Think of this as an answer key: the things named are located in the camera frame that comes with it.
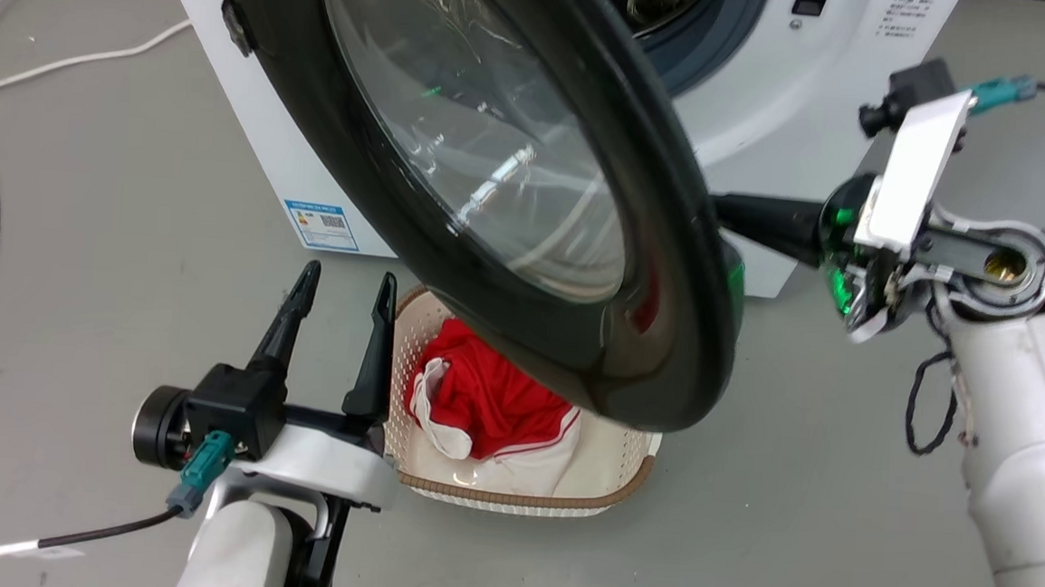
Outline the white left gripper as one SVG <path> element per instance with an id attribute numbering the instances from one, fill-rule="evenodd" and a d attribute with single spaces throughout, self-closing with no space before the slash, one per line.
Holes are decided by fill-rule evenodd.
<path id="1" fill-rule="evenodd" d="M 255 348 L 250 370 L 286 373 L 320 278 L 321 261 L 303 267 Z M 231 463 L 231 502 L 257 495 L 317 504 L 330 496 L 377 512 L 394 503 L 400 483 L 384 454 L 382 423 L 391 394 L 396 282 L 395 274 L 384 274 L 359 373 L 342 402 L 345 415 L 288 404 L 285 427 L 262 459 Z"/>

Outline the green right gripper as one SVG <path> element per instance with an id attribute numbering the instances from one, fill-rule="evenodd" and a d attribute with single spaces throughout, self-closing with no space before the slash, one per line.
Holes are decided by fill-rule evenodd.
<path id="1" fill-rule="evenodd" d="M 880 191 L 875 173 L 849 178 L 826 201 L 714 194 L 726 231 L 806 266 L 819 267 L 847 339 L 876 339 L 904 316 L 906 262 L 892 251 L 856 242 Z"/>

